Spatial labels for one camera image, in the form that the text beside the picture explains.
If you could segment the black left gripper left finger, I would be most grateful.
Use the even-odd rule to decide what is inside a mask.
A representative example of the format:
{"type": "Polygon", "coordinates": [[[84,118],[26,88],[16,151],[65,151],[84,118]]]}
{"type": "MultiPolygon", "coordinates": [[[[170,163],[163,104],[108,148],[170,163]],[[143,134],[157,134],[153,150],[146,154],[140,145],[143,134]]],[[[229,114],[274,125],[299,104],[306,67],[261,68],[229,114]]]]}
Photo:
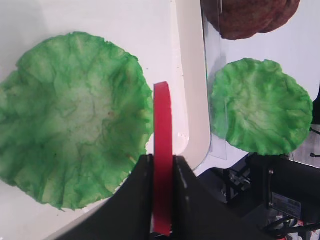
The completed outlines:
{"type": "Polygon", "coordinates": [[[153,208],[154,158],[142,155],[102,206],[49,236],[50,240],[148,240],[153,208]]]}

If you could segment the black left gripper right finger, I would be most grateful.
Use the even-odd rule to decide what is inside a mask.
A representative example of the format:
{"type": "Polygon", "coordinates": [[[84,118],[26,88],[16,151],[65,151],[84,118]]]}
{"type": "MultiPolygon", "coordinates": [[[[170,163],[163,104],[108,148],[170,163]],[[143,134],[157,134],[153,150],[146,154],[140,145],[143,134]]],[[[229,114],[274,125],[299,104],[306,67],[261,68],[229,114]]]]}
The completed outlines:
{"type": "Polygon", "coordinates": [[[173,157],[173,240],[268,240],[216,200],[185,158],[173,157]]]}

